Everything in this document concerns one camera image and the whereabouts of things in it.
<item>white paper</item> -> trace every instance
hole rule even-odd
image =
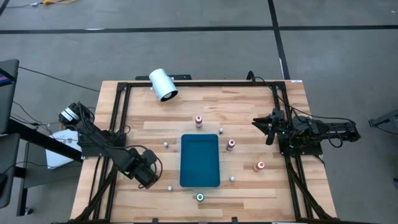
[[[53,136],[55,139],[57,139],[59,142],[62,142],[66,144],[67,146],[70,146],[76,150],[79,150],[81,152],[81,147],[77,144],[78,141],[78,133],[77,131],[71,131],[69,129],[58,131],[56,133],[53,133]],[[61,156],[60,154],[57,154],[55,152],[45,150],[45,156],[47,158],[47,165],[48,169],[55,169],[57,167],[63,166],[69,162],[71,162],[73,159],[69,159],[65,156]]]

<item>white camera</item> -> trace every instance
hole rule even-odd
[[[161,102],[171,100],[177,96],[178,90],[173,80],[167,76],[162,68],[154,70],[149,75],[149,79],[152,82],[152,89],[155,91],[156,98]]]

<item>black floor line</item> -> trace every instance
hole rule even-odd
[[[117,34],[137,32],[261,31],[273,29],[274,28],[271,26],[147,27],[114,29],[0,30],[0,34]]]
[[[280,61],[280,69],[282,70],[282,75],[283,75],[284,80],[290,80],[290,74],[289,74],[289,69],[287,68],[287,61],[286,61],[286,56],[285,56],[284,45],[282,43],[282,37],[280,36],[278,19],[276,17],[274,1],[268,0],[268,5],[269,5],[269,12],[271,14],[271,19],[272,19],[272,27],[274,28],[275,41],[276,41],[276,46],[277,46],[279,61]]]
[[[1,6],[0,6],[0,16],[1,16],[2,12],[4,12],[4,10],[6,9],[9,1],[10,0],[4,0],[4,2],[2,2]]]
[[[303,30],[385,30],[398,29],[398,25],[374,26],[280,26],[280,31]],[[120,34],[140,32],[216,32],[216,31],[264,31],[274,30],[272,26],[203,26],[203,27],[143,27],[109,29],[34,29],[0,30],[0,34]]]
[[[398,25],[365,25],[365,26],[280,26],[279,30],[384,30],[398,29]]]

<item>black cable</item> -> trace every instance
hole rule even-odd
[[[330,131],[331,130],[335,130],[335,133],[337,134],[337,136],[338,136],[338,139],[340,140],[340,145],[335,145],[334,143],[332,143],[332,141],[331,141],[331,139],[330,139]],[[335,147],[335,148],[340,148],[340,147],[342,147],[343,146],[343,139],[341,138],[341,135],[340,135],[340,133],[337,131],[337,129],[336,129],[336,127],[335,126],[330,126],[330,128],[329,128],[329,130],[328,130],[328,140],[329,140],[329,143],[331,144],[331,146],[333,146],[333,147]]]
[[[80,112],[80,114],[83,114],[83,110],[81,109],[81,106],[79,107],[79,112]],[[84,117],[82,117],[81,120],[83,121],[83,124],[86,126],[87,130],[91,130],[91,129],[87,126],[86,119],[85,119]],[[146,151],[149,150],[148,148],[146,148],[146,147],[143,146],[143,145],[110,146],[108,143],[104,142],[102,139],[100,139],[100,138],[99,138],[98,136],[96,136],[94,133],[92,133],[92,136],[94,136],[95,139],[97,139],[97,141],[99,141],[100,143],[104,144],[106,147],[111,148],[111,149],[119,149],[119,150],[125,151],[127,148],[130,148],[130,147],[140,147],[140,148],[145,149]]]
[[[42,73],[42,72],[38,72],[38,71],[31,70],[31,69],[28,69],[28,68],[24,68],[24,67],[21,67],[21,66],[20,66],[19,68],[24,69],[24,70],[27,70],[27,71],[30,71],[30,72],[37,73],[37,74],[39,74],[39,75],[43,75],[43,76],[48,77],[48,78],[53,78],[53,79],[58,80],[58,81],[60,81],[60,82],[64,82],[64,83],[67,83],[67,84],[70,84],[70,85],[74,85],[74,86],[77,86],[77,87],[80,87],[80,88],[84,88],[84,89],[86,89],[86,90],[91,90],[91,91],[95,91],[95,92],[100,92],[99,90],[95,90],[95,89],[92,89],[92,88],[88,88],[88,87],[85,87],[85,86],[82,86],[82,85],[79,85],[79,84],[76,84],[76,83],[68,82],[68,81],[62,80],[62,79],[60,79],[60,78],[56,78],[56,77],[53,77],[53,76],[51,76],[51,75],[44,74],[44,73]]]
[[[10,115],[10,118],[12,118],[12,119],[14,119],[14,120],[16,120],[18,122],[24,123],[24,124],[30,124],[30,125],[33,125],[33,126],[35,126],[35,124],[37,124],[38,126],[40,126],[39,123],[31,123],[31,122],[26,121],[26,120],[21,120],[21,119],[18,119],[16,117],[14,117],[13,115]]]
[[[317,155],[313,155],[313,156],[315,156],[315,158],[317,158],[319,161],[321,161],[321,163],[323,164],[323,165],[325,165],[325,161],[323,161],[323,159],[321,159],[319,156],[317,156]]]
[[[20,105],[19,103],[15,102],[15,101],[13,101],[13,103],[15,103],[16,105],[18,105],[18,106],[25,112],[25,114],[26,114],[28,117],[30,117],[32,120],[34,120],[34,121],[36,121],[36,122],[38,122],[38,123],[41,123],[40,121],[37,121],[36,119],[34,119],[34,118],[24,109],[24,107],[23,107],[22,105]]]
[[[372,120],[370,120],[369,123],[372,125],[372,127],[375,127],[375,128],[377,128],[378,130],[384,131],[384,132],[389,133],[389,134],[398,134],[398,133],[393,133],[393,132],[391,132],[391,131],[387,131],[387,130],[385,130],[385,129],[382,129],[382,128],[379,127],[379,125],[374,125]]]
[[[160,178],[162,177],[162,173],[163,173],[163,163],[157,156],[156,156],[156,159],[160,162],[160,174],[159,174],[159,178],[158,178],[158,180],[160,180]]]
[[[14,166],[21,164],[21,163],[29,163],[38,167],[51,167],[51,168],[73,168],[73,167],[81,167],[81,165],[78,166],[59,166],[59,167],[55,167],[55,166],[48,166],[48,165],[39,165],[36,164],[34,162],[29,162],[29,161],[22,161],[22,162],[16,162],[13,165],[9,166],[2,174],[5,174],[9,169],[13,168]]]
[[[98,165],[100,164],[100,160],[101,160],[101,156],[98,157],[97,163],[95,164],[95,168],[94,168],[94,177],[93,177],[93,183],[91,184],[89,203],[90,203],[91,198],[92,198],[92,196],[93,196],[94,184],[95,184],[95,179],[97,178],[97,169],[98,169]]]
[[[19,119],[21,119],[21,120],[23,120],[23,121],[25,121],[25,122],[29,122],[28,120],[26,120],[25,118],[19,116],[18,114],[11,113],[11,115],[18,117]]]
[[[130,127],[130,126],[128,126],[128,125],[124,125],[124,127],[128,127],[128,128],[129,128],[129,131],[125,133],[125,134],[129,134],[129,133],[130,133],[130,131],[131,131],[131,127]]]
[[[272,91],[271,86],[269,86],[269,85],[267,84],[267,82],[266,82],[263,78],[261,78],[261,77],[254,77],[254,78],[259,78],[259,79],[261,79],[261,80],[264,82],[264,84]],[[279,95],[277,95],[277,97],[278,97],[286,106],[288,106],[289,108],[292,109],[291,111],[296,115],[297,119],[298,119],[299,121],[301,121],[302,123],[306,123],[306,121],[301,120],[301,119],[300,119],[300,116],[297,114],[296,111],[299,111],[299,112],[301,112],[301,113],[303,113],[303,114],[306,114],[306,115],[311,116],[311,117],[314,117],[314,118],[322,118],[322,119],[342,119],[342,120],[350,121],[351,123],[353,123],[353,126],[355,126],[355,124],[356,124],[353,120],[348,119],[348,118],[334,118],[334,117],[315,116],[315,115],[306,113],[306,112],[304,112],[304,111],[301,111],[301,110],[299,110],[299,109],[297,109],[297,108],[295,108],[295,107],[293,107],[293,106],[291,106],[291,105],[285,103],[285,101],[284,101]],[[322,124],[324,124],[323,121],[317,121],[317,120],[313,120],[313,121],[316,122],[316,123],[322,123]],[[329,127],[329,130],[328,130],[328,140],[329,140],[329,143],[330,143],[333,147],[335,147],[335,148],[340,148],[340,147],[343,146],[343,139],[341,138],[340,133],[339,133],[339,132],[337,131],[337,129],[336,129],[336,128],[338,128],[338,127],[339,127],[339,126],[331,126],[331,127]],[[332,129],[335,130],[335,133],[337,134],[337,136],[338,136],[338,138],[339,138],[339,140],[340,140],[340,144],[339,144],[338,146],[335,145],[335,144],[333,144],[332,141],[331,141],[331,138],[330,138],[330,131],[331,131]]]
[[[33,126],[40,126],[41,128],[43,128],[43,129],[45,129],[46,131],[48,131],[48,132],[50,133],[50,135],[51,135],[54,139],[56,139],[56,140],[79,141],[78,139],[60,139],[60,138],[56,138],[56,137],[53,136],[53,133],[49,130],[49,128],[46,127],[45,124],[30,123],[30,122],[25,122],[25,121],[21,121],[21,120],[19,120],[19,119],[16,119],[16,118],[14,118],[13,116],[10,116],[10,117],[11,117],[12,119],[14,119],[14,120],[16,120],[16,121],[18,121],[18,122],[24,123],[24,124],[30,124],[30,125],[33,125]]]

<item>cable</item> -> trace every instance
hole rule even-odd
[[[159,178],[158,178],[158,180],[160,180],[160,178],[162,177],[162,173],[163,173],[163,163],[157,156],[156,156],[156,159],[160,162],[160,174],[159,174]]]
[[[64,82],[64,83],[67,83],[67,84],[70,84],[70,85],[74,85],[74,86],[77,86],[77,87],[80,87],[80,88],[84,88],[84,89],[86,89],[86,90],[91,90],[91,91],[95,91],[95,92],[100,92],[99,90],[95,90],[95,89],[88,88],[88,87],[85,87],[85,86],[82,86],[82,85],[78,85],[78,84],[76,84],[76,83],[68,82],[68,81],[62,80],[62,79],[60,79],[60,78],[56,78],[56,77],[53,77],[53,76],[51,76],[51,75],[44,74],[44,73],[42,73],[42,72],[38,72],[38,71],[31,70],[31,69],[28,69],[28,68],[24,68],[24,67],[21,67],[21,66],[20,66],[19,68],[24,69],[24,70],[27,70],[27,71],[30,71],[30,72],[37,73],[37,74],[39,74],[39,75],[43,75],[43,76],[45,76],[45,77],[53,78],[53,79],[58,80],[58,81],[60,81],[60,82]]]
[[[378,130],[384,131],[384,132],[389,133],[389,134],[398,134],[398,133],[393,133],[393,132],[391,132],[391,131],[387,131],[387,130],[385,130],[385,129],[379,128],[379,125],[374,125],[374,124],[373,124],[373,120],[370,120],[369,123],[372,125],[372,127],[375,127],[375,128],[377,128]]]
[[[83,114],[83,111],[82,111],[81,107],[79,107],[79,110],[80,110],[80,114]],[[87,128],[88,130],[90,130],[90,128],[87,126],[86,119],[85,119],[85,118],[82,118],[81,120],[83,121],[83,124],[86,126],[86,128]],[[100,139],[98,136],[94,135],[93,133],[92,133],[92,136],[94,136],[95,139],[97,139],[97,141],[99,141],[100,143],[104,144],[106,147],[111,148],[111,149],[119,149],[119,150],[125,151],[125,149],[130,148],[130,147],[140,147],[140,148],[145,149],[146,151],[149,150],[148,148],[146,148],[145,146],[142,146],[142,145],[110,146],[108,143],[104,142],[102,139]]]
[[[79,0],[71,0],[71,1],[49,1],[49,0],[44,0],[43,4],[48,5],[48,4],[71,4],[74,2],[77,2]]]
[[[29,162],[29,161],[22,161],[22,162],[16,162],[13,165],[9,166],[2,174],[5,174],[9,169],[13,168],[14,166],[21,164],[21,163],[29,163],[38,167],[50,167],[50,168],[73,168],[73,167],[81,167],[81,165],[78,166],[60,166],[60,167],[55,167],[55,166],[48,166],[48,165],[38,165],[34,162]]]
[[[11,113],[11,115],[18,117],[19,119],[21,119],[21,120],[23,120],[23,121],[25,121],[25,122],[28,122],[28,123],[30,122],[30,121],[26,120],[25,118],[19,116],[18,114]]]
[[[8,7],[6,7],[6,9],[15,9],[15,8],[26,7],[26,6],[34,6],[34,4],[38,4],[38,3],[35,2],[35,3],[31,3],[31,4],[25,4],[22,6],[8,6]]]
[[[97,170],[98,170],[98,165],[100,164],[100,160],[101,160],[101,156],[98,157],[97,163],[95,164],[93,183],[91,184],[90,197],[89,197],[89,202],[88,202],[88,203],[91,202],[91,198],[92,198],[92,196],[93,196],[94,184],[95,184],[95,179],[96,179],[96,177],[97,177]]]
[[[319,161],[321,161],[321,163],[323,164],[323,165],[325,165],[325,162],[323,161],[323,159],[321,159],[319,156],[317,156],[317,155],[313,155],[313,156],[315,156],[315,158],[317,158]]]
[[[130,126],[128,126],[128,125],[124,125],[124,127],[128,127],[128,128],[129,128],[129,131],[125,133],[125,134],[129,134],[129,133],[130,133],[130,131],[131,131],[131,127],[130,127]]]
[[[22,120],[17,119],[17,118],[15,118],[15,117],[13,117],[13,116],[10,116],[12,119],[14,119],[14,120],[16,120],[16,121],[18,121],[18,122],[24,123],[24,124],[30,124],[30,125],[33,125],[33,126],[36,126],[36,127],[43,128],[43,129],[46,130],[48,133],[50,133],[51,137],[53,137],[53,138],[56,139],[56,140],[63,140],[63,141],[79,141],[78,139],[77,139],[77,140],[76,140],[76,139],[61,139],[61,138],[56,138],[56,137],[54,137],[53,132],[51,132],[51,130],[47,127],[46,124],[43,124],[42,122],[40,122],[40,121],[36,120],[35,118],[33,118],[33,117],[25,110],[25,108],[24,108],[21,104],[15,102],[15,101],[13,101],[13,103],[15,103],[16,105],[18,105],[19,107],[21,107],[21,109],[25,112],[25,114],[26,114],[28,117],[30,117],[32,120],[36,121],[36,123],[27,122],[26,119],[24,119],[24,118],[23,118],[24,121],[22,121]]]
[[[263,78],[261,78],[261,77],[254,77],[254,78],[259,78],[259,79],[261,79],[261,80],[264,82],[264,84],[272,91],[272,88],[267,84],[267,82],[266,82]],[[301,121],[302,123],[306,123],[306,121],[301,120],[301,119],[300,119],[300,116],[297,114],[296,111],[299,111],[299,112],[301,112],[301,113],[303,113],[303,114],[306,114],[306,115],[308,115],[308,116],[311,116],[311,117],[313,117],[313,118],[322,118],[322,119],[342,119],[342,120],[346,120],[346,121],[349,121],[349,122],[353,123],[353,126],[355,126],[355,124],[356,124],[353,120],[348,119],[348,118],[334,118],[334,117],[315,116],[315,115],[306,113],[306,112],[301,111],[301,110],[299,110],[299,109],[297,109],[297,108],[295,108],[295,107],[293,107],[293,106],[290,106],[288,103],[285,103],[285,101],[284,101],[279,95],[277,95],[277,97],[284,103],[284,105],[286,105],[286,106],[288,106],[289,108],[291,108],[291,112],[293,112],[293,113],[296,115],[297,119],[298,119],[299,121]],[[323,124],[324,124],[323,121],[317,121],[317,120],[313,120],[313,121],[316,122],[316,123],[323,123]],[[340,133],[339,133],[339,132],[337,131],[337,129],[336,129],[336,128],[338,128],[338,127],[339,127],[339,126],[335,126],[335,125],[334,125],[334,126],[330,126],[330,127],[329,127],[329,130],[328,130],[328,140],[329,140],[329,143],[330,143],[333,147],[335,147],[335,148],[340,148],[340,147],[343,146],[343,139],[341,138]],[[339,144],[338,146],[335,145],[334,143],[332,143],[332,141],[331,141],[331,138],[330,138],[330,131],[331,131],[332,129],[334,129],[335,133],[337,134],[337,136],[338,136],[338,138],[339,138],[339,140],[340,140],[340,144]]]

